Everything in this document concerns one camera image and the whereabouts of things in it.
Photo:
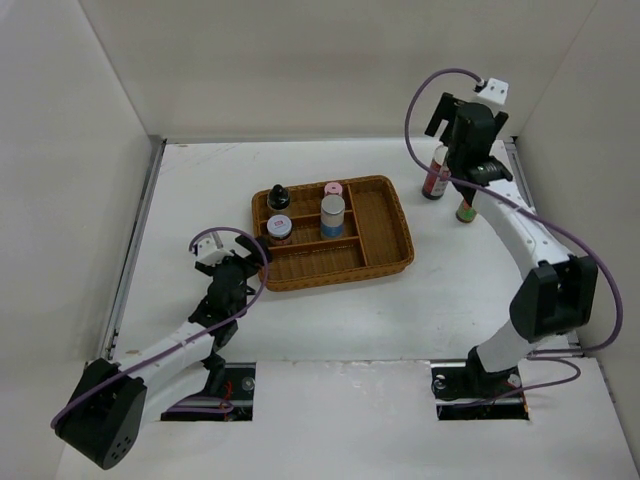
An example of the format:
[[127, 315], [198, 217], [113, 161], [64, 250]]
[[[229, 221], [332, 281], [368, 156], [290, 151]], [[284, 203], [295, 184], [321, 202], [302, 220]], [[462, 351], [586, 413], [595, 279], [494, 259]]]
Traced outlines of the green bottle yellow cap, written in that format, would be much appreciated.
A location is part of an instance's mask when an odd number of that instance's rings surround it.
[[462, 199], [455, 216], [458, 221], [468, 224], [475, 220], [477, 212], [465, 199]]

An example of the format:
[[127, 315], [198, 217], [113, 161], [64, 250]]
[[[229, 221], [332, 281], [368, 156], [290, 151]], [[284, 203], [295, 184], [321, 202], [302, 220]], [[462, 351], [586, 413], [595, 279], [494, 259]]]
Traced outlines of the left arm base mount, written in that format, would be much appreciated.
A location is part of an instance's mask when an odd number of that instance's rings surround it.
[[162, 413], [163, 422], [247, 422], [253, 420], [256, 363], [227, 363], [209, 375], [202, 391]]

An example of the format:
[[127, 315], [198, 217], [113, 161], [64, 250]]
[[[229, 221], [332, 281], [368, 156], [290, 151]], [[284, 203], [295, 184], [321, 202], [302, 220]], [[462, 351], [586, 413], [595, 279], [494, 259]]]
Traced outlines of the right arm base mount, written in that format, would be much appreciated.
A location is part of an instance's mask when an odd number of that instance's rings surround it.
[[529, 420], [517, 367], [479, 381], [471, 380], [463, 362], [432, 363], [431, 390], [440, 421]]

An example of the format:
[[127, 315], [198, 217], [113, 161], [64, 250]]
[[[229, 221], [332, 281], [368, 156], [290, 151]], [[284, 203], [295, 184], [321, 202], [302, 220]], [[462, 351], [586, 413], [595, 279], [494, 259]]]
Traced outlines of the white jar silver lid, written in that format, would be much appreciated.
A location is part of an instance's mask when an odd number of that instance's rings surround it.
[[335, 239], [343, 235], [344, 199], [335, 194], [327, 195], [321, 202], [320, 231], [323, 239]]

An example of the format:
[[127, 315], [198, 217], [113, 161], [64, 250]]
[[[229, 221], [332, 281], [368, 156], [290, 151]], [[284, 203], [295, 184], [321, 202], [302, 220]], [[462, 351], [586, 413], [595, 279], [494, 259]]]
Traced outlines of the tall dark sauce bottle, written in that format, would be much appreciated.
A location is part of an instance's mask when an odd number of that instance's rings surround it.
[[433, 173], [428, 173], [422, 187], [422, 195], [430, 200], [439, 200], [445, 193], [448, 186], [450, 170], [447, 165], [446, 155], [448, 148], [439, 145], [432, 156], [430, 169]]

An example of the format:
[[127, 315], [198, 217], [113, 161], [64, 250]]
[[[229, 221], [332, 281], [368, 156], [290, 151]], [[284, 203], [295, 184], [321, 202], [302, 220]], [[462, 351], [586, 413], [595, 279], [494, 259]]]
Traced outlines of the white lid spice jar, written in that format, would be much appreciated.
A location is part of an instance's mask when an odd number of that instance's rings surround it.
[[273, 246], [284, 246], [291, 243], [293, 224], [288, 216], [277, 214], [270, 217], [266, 229], [269, 241]]

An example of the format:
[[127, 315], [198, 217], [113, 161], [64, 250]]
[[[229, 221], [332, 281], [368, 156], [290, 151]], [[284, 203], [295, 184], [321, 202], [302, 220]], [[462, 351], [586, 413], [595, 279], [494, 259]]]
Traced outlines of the black cap spice bottle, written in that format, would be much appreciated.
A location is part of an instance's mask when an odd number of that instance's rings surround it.
[[287, 215], [291, 204], [289, 190], [281, 184], [274, 185], [267, 194], [266, 202], [271, 213]]

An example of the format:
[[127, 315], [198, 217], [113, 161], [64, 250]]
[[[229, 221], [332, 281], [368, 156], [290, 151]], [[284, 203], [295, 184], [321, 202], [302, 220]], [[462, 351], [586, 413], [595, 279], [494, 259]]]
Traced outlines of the pink cap spice jar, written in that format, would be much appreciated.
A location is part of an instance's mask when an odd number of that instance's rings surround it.
[[343, 186], [339, 182], [328, 182], [324, 185], [324, 196], [343, 196]]

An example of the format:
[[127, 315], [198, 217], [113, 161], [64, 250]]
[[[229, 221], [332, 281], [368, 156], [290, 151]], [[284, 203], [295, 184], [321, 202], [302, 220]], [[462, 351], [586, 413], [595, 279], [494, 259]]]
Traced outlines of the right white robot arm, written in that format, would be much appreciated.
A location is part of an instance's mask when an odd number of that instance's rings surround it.
[[427, 135], [443, 132], [450, 182], [493, 228], [522, 278], [506, 323], [468, 354], [464, 384], [479, 396], [489, 394], [500, 374], [550, 337], [589, 321], [598, 275], [593, 258], [573, 254], [534, 220], [511, 172], [492, 155], [507, 118], [483, 103], [445, 93], [426, 128]]

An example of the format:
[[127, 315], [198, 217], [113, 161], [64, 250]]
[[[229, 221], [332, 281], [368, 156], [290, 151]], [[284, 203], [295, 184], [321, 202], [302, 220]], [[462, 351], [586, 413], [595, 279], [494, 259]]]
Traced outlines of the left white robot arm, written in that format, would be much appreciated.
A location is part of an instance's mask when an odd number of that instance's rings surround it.
[[238, 320], [261, 288], [249, 281], [266, 276], [272, 255], [265, 237], [234, 229], [242, 256], [224, 247], [222, 228], [206, 229], [189, 243], [194, 267], [210, 279], [194, 312], [173, 333], [124, 360], [99, 358], [85, 367], [67, 405], [54, 416], [56, 436], [103, 470], [121, 462], [141, 427], [165, 413], [183, 413], [188, 396], [214, 398], [224, 387], [219, 352], [238, 330]]

